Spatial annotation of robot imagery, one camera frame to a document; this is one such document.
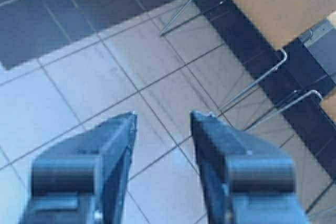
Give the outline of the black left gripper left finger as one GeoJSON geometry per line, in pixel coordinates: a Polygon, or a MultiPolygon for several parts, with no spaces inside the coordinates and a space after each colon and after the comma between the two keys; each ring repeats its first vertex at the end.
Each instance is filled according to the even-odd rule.
{"type": "Polygon", "coordinates": [[[121,223],[137,129],[122,113],[38,155],[20,223],[121,223]]]}

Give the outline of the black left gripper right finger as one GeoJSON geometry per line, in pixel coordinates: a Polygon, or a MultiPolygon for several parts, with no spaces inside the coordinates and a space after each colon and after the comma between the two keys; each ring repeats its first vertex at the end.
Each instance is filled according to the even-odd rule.
{"type": "Polygon", "coordinates": [[[190,113],[209,223],[308,223],[293,159],[209,113],[190,113]]]}

